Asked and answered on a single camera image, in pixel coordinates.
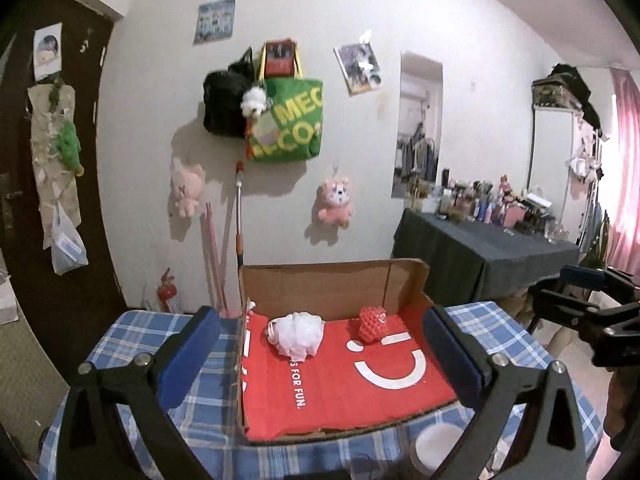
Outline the person right hand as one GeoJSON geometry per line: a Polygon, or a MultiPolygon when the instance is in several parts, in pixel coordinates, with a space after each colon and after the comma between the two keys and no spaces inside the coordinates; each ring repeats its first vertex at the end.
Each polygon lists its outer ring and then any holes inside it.
{"type": "Polygon", "coordinates": [[[639,367],[612,368],[613,375],[608,385],[608,403],[603,423],[604,432],[611,439],[611,446],[618,451],[620,434],[631,425],[631,409],[628,408],[634,393],[639,388],[639,367]]]}

